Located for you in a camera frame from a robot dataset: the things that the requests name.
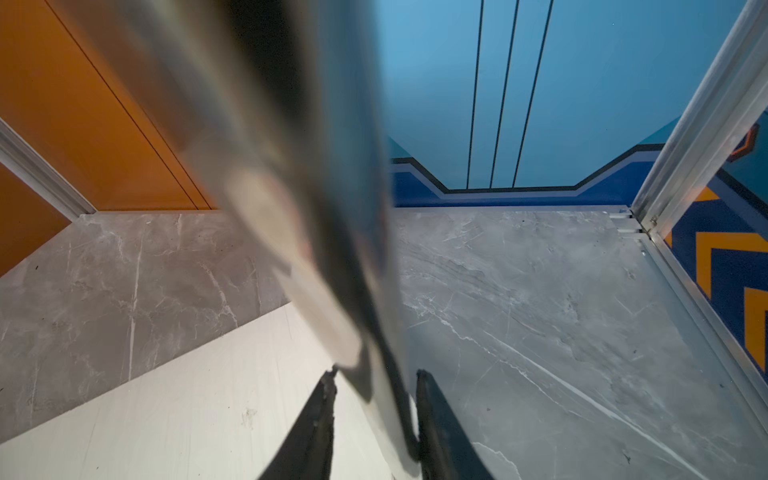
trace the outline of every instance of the gray marble surface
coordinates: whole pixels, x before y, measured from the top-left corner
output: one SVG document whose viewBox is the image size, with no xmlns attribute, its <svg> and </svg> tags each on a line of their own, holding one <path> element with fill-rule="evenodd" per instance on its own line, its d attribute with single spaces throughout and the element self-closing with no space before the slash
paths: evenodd
<svg viewBox="0 0 768 480">
<path fill-rule="evenodd" d="M 82 217 L 0 278 L 0 442 L 287 302 L 222 213 Z"/>
<path fill-rule="evenodd" d="M 412 366 L 435 375 L 496 478 L 766 478 L 764 439 L 607 214 L 397 220 Z"/>
</svg>

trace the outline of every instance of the orange chevron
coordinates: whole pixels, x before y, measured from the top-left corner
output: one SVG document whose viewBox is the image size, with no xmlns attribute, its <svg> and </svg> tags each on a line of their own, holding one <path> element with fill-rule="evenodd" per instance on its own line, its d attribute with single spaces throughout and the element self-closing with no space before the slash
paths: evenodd
<svg viewBox="0 0 768 480">
<path fill-rule="evenodd" d="M 766 311 L 768 292 L 744 289 L 744 346 L 757 365 L 766 371 Z"/>
<path fill-rule="evenodd" d="M 696 283 L 712 298 L 712 249 L 768 253 L 768 242 L 758 233 L 696 233 Z"/>
<path fill-rule="evenodd" d="M 709 187 L 704 187 L 704 190 L 701 191 L 698 197 L 696 197 L 696 200 L 694 202 L 706 202 L 708 200 L 719 200 L 720 197 L 717 196 L 716 193 L 714 193 L 712 190 L 710 190 Z"/>
</svg>

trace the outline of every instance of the white surface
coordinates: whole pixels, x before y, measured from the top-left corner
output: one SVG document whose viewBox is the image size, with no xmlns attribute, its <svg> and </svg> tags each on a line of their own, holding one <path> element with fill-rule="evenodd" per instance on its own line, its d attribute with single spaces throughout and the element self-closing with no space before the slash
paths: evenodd
<svg viewBox="0 0 768 480">
<path fill-rule="evenodd" d="M 332 362 L 293 305 L 0 445 L 0 478 L 257 478 Z M 331 478 L 390 480 L 339 375 Z"/>
</svg>

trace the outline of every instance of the orange wall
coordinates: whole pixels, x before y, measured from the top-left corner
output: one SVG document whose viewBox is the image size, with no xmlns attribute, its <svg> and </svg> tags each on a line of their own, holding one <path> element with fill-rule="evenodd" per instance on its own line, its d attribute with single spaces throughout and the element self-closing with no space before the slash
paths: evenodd
<svg viewBox="0 0 768 480">
<path fill-rule="evenodd" d="M 0 234 L 3 275 L 69 225 L 69 220 L 1 164 L 0 202 L 6 206 Z"/>
<path fill-rule="evenodd" d="M 98 210 L 210 208 L 150 119 L 67 23 L 45 0 L 0 2 L 0 118 Z"/>
</svg>

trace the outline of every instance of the blue wall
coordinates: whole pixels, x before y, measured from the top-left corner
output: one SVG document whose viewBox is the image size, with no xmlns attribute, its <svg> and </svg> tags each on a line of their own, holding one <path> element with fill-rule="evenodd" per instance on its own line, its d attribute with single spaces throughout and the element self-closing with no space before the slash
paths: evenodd
<svg viewBox="0 0 768 480">
<path fill-rule="evenodd" d="M 389 136 L 450 190 L 573 186 L 666 141 L 743 4 L 377 0 Z"/>
</svg>

